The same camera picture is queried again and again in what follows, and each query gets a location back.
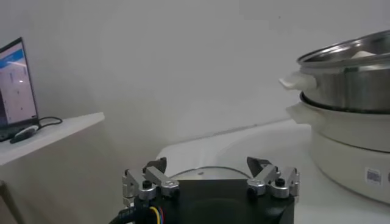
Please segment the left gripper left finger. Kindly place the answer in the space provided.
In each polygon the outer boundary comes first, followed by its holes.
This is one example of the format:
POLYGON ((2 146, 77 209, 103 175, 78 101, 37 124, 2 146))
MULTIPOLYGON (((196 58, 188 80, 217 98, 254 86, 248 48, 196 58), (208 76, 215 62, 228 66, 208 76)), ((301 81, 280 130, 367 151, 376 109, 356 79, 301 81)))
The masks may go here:
POLYGON ((180 184, 165 175, 167 158, 149 161, 142 169, 126 169, 122 176, 122 201, 126 207, 141 202, 150 203, 158 196, 175 198, 180 194, 180 184))

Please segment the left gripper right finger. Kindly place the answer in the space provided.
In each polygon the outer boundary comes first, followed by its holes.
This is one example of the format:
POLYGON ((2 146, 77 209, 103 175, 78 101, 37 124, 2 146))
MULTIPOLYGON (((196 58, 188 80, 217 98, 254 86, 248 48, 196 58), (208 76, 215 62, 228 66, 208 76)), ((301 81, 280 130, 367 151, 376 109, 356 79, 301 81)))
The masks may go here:
POLYGON ((274 198, 297 198, 300 191, 300 173, 295 167, 280 170, 266 159, 247 157, 252 178, 247 180, 247 194, 256 200, 266 194, 274 198))

